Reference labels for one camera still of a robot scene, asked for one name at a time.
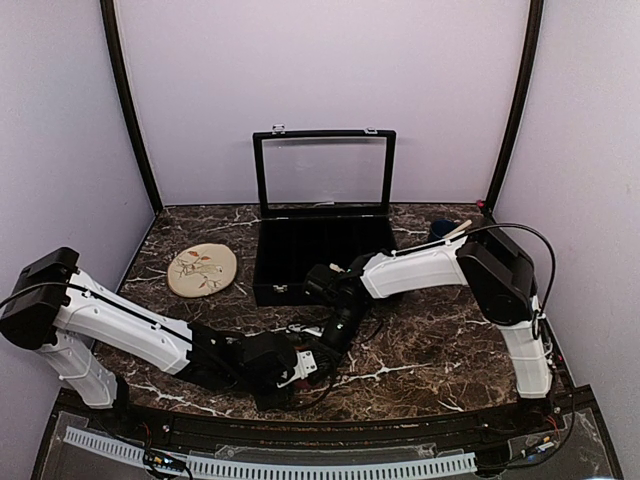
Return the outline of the beige brown block sock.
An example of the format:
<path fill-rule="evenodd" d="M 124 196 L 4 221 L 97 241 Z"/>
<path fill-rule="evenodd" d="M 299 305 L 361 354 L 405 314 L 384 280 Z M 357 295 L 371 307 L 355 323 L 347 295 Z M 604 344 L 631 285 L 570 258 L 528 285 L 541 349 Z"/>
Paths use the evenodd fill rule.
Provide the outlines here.
<path fill-rule="evenodd" d="M 333 270 L 333 271 L 338 272 L 338 273 L 344 273 L 344 272 L 346 272 L 346 270 L 345 270 L 345 269 L 343 269 L 342 267 L 340 267 L 339 265 L 334 264 L 334 263 L 331 263 L 331 264 L 329 265 L 329 268 L 330 268 L 331 270 Z"/>

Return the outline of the maroon purple orange sock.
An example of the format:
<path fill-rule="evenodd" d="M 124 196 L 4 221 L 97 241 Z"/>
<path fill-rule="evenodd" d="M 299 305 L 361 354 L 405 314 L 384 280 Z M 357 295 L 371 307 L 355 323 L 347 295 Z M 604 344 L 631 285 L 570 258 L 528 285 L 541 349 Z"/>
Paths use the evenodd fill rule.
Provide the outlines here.
<path fill-rule="evenodd" d="M 311 389 L 312 389 L 311 384 L 310 384 L 306 379 L 304 379 L 304 380 L 297 380 L 297 381 L 295 382 L 295 387 L 296 387 L 298 390 L 302 390 L 302 391 L 309 391 L 309 390 L 311 390 Z"/>

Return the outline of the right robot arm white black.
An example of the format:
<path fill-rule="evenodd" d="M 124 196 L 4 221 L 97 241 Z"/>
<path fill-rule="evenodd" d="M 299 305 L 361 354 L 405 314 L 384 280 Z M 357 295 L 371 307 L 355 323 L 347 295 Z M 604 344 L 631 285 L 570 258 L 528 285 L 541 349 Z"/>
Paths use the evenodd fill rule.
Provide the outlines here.
<path fill-rule="evenodd" d="M 506 233 L 509 224 L 459 226 L 443 238 L 402 250 L 358 256 L 346 269 L 315 265 L 303 291 L 329 306 L 332 316 L 320 341 L 346 353 L 376 300 L 441 286 L 467 286 L 483 318 L 495 325 L 506 344 L 525 399 L 510 413 L 521 434 L 534 432 L 549 416 L 544 399 L 551 391 L 552 348 L 542 328 L 548 298 L 538 294 L 534 262 Z"/>

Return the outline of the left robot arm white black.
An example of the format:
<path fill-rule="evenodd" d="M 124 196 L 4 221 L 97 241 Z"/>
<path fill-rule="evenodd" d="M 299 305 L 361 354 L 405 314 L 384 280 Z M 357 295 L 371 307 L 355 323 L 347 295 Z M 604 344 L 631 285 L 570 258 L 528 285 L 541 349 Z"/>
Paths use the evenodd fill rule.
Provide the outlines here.
<path fill-rule="evenodd" d="M 142 308 L 81 271 L 78 258 L 61 247 L 26 266 L 1 302 L 1 333 L 45 358 L 120 436 L 140 429 L 140 412 L 127 403 L 126 382 L 96 359 L 84 337 L 209 391 L 247 392 L 261 409 L 286 402 L 294 383 L 317 369 L 312 352 L 297 350 L 282 333 L 234 336 Z"/>

